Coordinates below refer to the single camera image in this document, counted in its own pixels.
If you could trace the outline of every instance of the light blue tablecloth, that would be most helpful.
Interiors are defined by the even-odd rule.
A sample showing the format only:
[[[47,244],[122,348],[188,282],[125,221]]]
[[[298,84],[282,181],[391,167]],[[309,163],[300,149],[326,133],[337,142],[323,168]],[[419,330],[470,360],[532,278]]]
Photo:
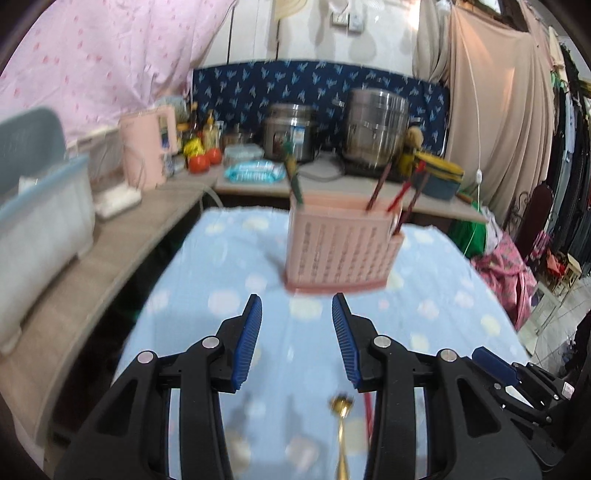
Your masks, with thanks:
[[[118,374],[143,350],[184,352],[240,313],[251,293],[263,320],[250,373],[236,395],[221,395],[235,476],[246,480],[334,478],[339,392],[355,398],[346,441],[353,480],[365,469],[363,398],[347,380],[331,317],[331,295],[292,296],[282,284],[288,214],[272,209],[208,210],[159,279],[126,344]],[[449,239],[406,226],[407,239],[385,290],[348,294],[351,311],[408,349],[461,356],[481,345],[527,362],[507,315]],[[425,474],[424,404],[417,394],[417,476]],[[178,392],[170,423],[171,476],[180,478]]]

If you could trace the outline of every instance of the chopsticks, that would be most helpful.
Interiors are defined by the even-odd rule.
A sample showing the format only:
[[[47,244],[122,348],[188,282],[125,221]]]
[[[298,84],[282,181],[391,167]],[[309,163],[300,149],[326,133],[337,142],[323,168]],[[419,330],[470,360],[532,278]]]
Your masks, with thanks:
[[[418,164],[417,169],[413,173],[411,173],[411,176],[402,185],[402,189],[400,190],[400,192],[398,192],[398,195],[396,195],[396,198],[394,199],[394,201],[390,204],[390,206],[386,210],[387,212],[391,212],[392,210],[394,210],[398,206],[398,202],[400,202],[400,200],[402,200],[402,197],[404,197],[404,194],[406,192],[408,192],[408,189],[411,187],[411,179],[412,179],[413,175],[415,175],[417,173],[421,173],[423,170],[425,170],[425,166],[426,166],[426,163],[423,160],[421,160]]]
[[[423,177],[423,181],[421,182],[421,184],[419,185],[417,190],[414,192],[413,199],[408,204],[408,207],[404,211],[404,213],[400,216],[400,220],[398,221],[398,225],[396,225],[396,228],[394,229],[394,233],[392,234],[393,236],[399,234],[400,229],[402,228],[402,224],[408,220],[408,217],[410,216],[410,214],[413,211],[414,204],[417,203],[417,199],[420,197],[421,192],[423,191],[423,188],[425,188],[425,185],[429,181],[429,175],[430,175],[429,172],[425,172],[425,176]]]
[[[386,182],[386,179],[388,178],[388,175],[389,175],[391,169],[392,169],[392,161],[389,161],[386,164],[386,166],[384,167],[384,172],[382,173],[382,176],[379,178],[378,184],[375,186],[374,192],[372,193],[372,196],[369,199],[367,207],[365,207],[366,212],[370,211],[374,207],[374,203],[378,199],[379,191],[384,186],[384,183]]]

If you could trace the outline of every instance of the pink cloth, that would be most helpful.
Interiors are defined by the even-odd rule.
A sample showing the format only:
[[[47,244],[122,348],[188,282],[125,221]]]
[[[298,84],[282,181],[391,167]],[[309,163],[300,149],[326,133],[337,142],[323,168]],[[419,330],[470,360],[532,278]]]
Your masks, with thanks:
[[[509,234],[503,233],[499,245],[490,255],[474,257],[471,263],[495,293],[515,330],[519,331],[530,317],[536,281]]]
[[[182,90],[235,0],[56,0],[0,76],[0,118],[54,109],[68,140]]]

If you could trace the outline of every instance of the yellow bottle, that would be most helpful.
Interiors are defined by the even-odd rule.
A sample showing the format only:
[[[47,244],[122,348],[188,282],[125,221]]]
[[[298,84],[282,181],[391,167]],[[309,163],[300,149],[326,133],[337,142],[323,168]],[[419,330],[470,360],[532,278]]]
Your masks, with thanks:
[[[203,148],[219,148],[219,128],[214,125],[213,110],[207,113],[207,122],[203,127]]]

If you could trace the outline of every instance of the wall outlet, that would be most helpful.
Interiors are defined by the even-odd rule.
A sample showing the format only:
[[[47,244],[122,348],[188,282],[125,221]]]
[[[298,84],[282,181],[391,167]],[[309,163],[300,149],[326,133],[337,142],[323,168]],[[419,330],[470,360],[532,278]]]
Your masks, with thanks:
[[[353,33],[363,33],[364,29],[364,15],[360,13],[351,13],[351,15],[349,16],[349,31]]]
[[[349,14],[333,12],[330,17],[330,23],[333,27],[347,27],[349,25]]]

